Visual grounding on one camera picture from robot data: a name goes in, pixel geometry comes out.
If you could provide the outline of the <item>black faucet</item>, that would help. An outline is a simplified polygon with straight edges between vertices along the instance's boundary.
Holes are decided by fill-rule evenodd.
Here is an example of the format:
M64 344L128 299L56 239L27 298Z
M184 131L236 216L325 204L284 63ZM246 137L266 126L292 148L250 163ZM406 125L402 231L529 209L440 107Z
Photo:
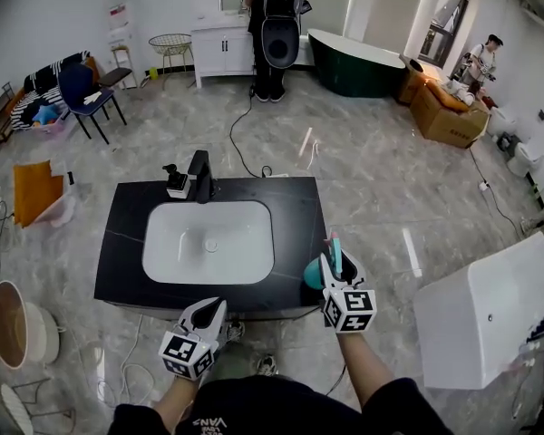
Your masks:
M208 203L215 195L214 182L209 164L209 153L196 150L188 168L188 173L195 177L195 201Z

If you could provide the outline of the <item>white sink basin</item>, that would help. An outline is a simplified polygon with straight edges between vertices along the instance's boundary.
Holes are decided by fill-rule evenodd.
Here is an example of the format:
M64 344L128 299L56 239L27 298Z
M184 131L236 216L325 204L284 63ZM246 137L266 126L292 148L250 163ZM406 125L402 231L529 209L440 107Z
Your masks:
M258 201L164 203L149 216L142 266L169 285L253 285L274 266L272 221Z

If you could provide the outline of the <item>teal spray bottle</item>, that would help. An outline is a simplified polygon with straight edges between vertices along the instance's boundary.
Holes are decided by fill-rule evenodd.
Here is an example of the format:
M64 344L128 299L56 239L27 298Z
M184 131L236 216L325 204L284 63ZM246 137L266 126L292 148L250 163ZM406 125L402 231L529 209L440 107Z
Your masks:
M335 275L341 279L341 273L342 273L342 254L341 254L341 244L339 236L336 234L336 232L332 232L328 239L325 240L325 243L327 244L328 254L325 252L322 252L326 255L329 264L331 266L331 269L335 273ZM305 268L304 271L304 281L307 286L310 288L313 288L315 290L323 290L324 286L322 283L322 277L320 273L320 265L319 265L319 257L320 255L312 260L308 266Z

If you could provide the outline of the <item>small cardboard box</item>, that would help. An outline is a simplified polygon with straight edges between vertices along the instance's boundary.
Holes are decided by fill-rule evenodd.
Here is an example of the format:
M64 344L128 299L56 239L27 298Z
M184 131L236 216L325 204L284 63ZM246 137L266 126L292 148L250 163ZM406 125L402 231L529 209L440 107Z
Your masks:
M427 77L419 62L403 54L400 55L400 59L405 68L394 98L401 104L410 105L416 93L426 83Z

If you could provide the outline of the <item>large cardboard box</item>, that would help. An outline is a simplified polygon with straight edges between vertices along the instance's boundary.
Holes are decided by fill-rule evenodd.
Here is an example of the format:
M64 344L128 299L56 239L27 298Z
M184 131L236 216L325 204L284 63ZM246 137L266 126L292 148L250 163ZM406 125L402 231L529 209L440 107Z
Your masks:
M467 106L434 80L420 87L410 112L425 139L460 149L468 149L484 135L491 116L483 101Z

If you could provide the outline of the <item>person's black shirt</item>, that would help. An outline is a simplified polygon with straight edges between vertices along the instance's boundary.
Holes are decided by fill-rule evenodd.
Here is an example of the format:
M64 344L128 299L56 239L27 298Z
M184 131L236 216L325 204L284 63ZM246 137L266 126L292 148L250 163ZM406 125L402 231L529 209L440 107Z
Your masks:
M169 431L154 409L123 404L108 435L453 435L419 391L401 378L356 411L300 382L255 375L209 382L189 416Z

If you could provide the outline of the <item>orange cloth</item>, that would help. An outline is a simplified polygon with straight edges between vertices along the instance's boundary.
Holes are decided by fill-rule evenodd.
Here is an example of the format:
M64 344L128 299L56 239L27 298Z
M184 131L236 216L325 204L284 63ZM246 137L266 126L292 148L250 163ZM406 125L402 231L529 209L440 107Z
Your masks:
M30 226L63 195L63 176L53 175L49 160L14 165L15 223Z

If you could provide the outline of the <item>white vanity cabinet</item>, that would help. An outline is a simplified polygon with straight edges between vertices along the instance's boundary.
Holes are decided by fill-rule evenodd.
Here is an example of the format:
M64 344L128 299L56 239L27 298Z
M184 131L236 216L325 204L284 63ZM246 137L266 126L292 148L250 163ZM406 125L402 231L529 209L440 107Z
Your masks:
M191 27L196 86L204 77L248 76L254 72L252 34L247 14L220 12L203 16Z

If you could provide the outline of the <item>person's left forearm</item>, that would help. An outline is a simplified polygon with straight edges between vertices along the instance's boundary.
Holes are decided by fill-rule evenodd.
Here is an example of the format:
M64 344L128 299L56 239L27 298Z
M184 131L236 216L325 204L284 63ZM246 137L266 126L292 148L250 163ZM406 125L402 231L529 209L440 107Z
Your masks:
M199 391L199 381L190 381L176 376L165 394L154 404L163 425L172 433L184 419Z

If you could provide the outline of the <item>blue chair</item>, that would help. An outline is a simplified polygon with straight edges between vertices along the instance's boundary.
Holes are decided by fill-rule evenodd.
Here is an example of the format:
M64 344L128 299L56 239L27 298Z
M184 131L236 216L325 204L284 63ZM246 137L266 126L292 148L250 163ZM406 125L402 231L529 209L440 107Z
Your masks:
M83 124L83 117L90 118L104 142L107 145L110 144L94 117L97 111L103 110L106 119L109 119L109 115L105 109L107 102L113 103L121 121L124 125L127 125L119 104L114 97L113 90L108 87L98 87L93 79L93 70L89 66L82 63L70 64L60 72L58 86L69 112L78 121L89 140L92 137Z

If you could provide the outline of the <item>person's right forearm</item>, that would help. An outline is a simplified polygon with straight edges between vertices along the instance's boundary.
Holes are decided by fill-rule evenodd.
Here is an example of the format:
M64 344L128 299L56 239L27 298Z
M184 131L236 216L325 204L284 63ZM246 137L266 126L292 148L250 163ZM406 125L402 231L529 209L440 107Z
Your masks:
M361 333L338 333L336 337L355 394L364 407L379 389L394 380L394 376Z

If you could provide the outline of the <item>striped black white sofa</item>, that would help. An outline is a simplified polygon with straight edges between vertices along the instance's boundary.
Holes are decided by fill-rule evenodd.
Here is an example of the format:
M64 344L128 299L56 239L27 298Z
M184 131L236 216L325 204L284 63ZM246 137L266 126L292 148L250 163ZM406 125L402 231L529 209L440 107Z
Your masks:
M53 62L24 78L22 90L8 103L11 126L14 131L30 129L33 117L42 105L54 105L59 113L64 112L66 105L60 94L58 78L60 73L71 64L85 64L93 70L93 80L100 75L96 62L89 51L82 51Z

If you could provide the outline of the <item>white toilet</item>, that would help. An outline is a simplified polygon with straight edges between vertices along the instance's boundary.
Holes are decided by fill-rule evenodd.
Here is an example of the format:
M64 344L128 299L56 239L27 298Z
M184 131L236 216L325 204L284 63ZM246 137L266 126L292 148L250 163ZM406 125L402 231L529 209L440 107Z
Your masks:
M517 131L517 117L511 111L493 107L490 110L487 133L492 137L499 137L502 133L515 134Z
M528 173L538 169L543 160L543 154L537 153L529 144L519 142L514 148L513 156L507 162L507 167L512 174L524 178Z

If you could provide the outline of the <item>round wooden white basin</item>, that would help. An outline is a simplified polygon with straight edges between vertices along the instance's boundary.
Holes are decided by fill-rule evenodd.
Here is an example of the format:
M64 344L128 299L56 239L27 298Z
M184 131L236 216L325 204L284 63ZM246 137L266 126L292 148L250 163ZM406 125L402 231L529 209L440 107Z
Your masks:
M52 314L25 301L17 286L0 282L0 360L11 370L26 363L53 363L60 351L60 333Z

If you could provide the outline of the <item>black stone table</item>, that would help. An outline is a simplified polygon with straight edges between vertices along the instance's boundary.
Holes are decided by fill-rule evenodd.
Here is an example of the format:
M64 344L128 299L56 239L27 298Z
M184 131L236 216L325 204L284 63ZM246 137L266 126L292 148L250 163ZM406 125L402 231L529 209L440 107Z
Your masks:
M298 317L317 307L320 291L303 279L306 266L325 249L325 219L316 180L308 178L215 179L216 202L255 200L269 209L274 250L271 273L253 285L160 284L143 269L144 236L153 209L171 199L164 182L117 185L102 240L94 298L139 307L146 314L179 311L220 296L228 311L248 320Z

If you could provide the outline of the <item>white bathtub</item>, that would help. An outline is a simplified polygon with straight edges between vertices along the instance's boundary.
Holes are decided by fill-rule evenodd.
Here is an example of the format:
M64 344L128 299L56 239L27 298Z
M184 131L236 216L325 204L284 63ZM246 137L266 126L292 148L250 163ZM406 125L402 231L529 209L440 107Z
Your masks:
M425 387L486 388L544 319L544 235L425 286L413 310Z

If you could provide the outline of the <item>green bathtub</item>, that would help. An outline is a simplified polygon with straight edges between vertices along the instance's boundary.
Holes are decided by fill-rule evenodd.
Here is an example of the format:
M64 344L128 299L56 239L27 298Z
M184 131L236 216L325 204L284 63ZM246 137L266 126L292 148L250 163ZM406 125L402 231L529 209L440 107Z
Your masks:
M338 95L383 98L404 76L405 64L398 53L318 29L309 30L307 36L319 81Z

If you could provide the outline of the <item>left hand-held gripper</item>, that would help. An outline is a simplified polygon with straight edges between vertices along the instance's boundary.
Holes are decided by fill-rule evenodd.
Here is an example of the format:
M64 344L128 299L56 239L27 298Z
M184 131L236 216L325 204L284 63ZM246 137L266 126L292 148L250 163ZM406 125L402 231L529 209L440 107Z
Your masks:
M208 317L205 308L210 312ZM159 357L168 372L188 381L204 378L215 364L221 345L219 336L228 303L221 297L200 300L188 306L179 321L163 336Z

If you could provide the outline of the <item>black white soap dispenser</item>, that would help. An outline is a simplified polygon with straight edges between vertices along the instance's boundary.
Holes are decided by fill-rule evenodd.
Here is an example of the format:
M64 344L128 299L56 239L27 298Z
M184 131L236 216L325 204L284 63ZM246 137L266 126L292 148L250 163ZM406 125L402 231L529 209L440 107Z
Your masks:
M162 167L168 173L166 190L170 198L186 200L189 194L190 181L186 173L181 173L175 164Z

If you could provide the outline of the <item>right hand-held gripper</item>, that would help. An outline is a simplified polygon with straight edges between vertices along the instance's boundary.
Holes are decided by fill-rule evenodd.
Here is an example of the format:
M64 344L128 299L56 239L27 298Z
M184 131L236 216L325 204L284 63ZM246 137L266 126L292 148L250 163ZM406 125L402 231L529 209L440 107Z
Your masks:
M324 286L324 318L337 334L363 333L369 329L377 313L375 291L353 289L366 280L366 271L361 262L345 249L341 249L342 273L338 278L324 253L319 265Z

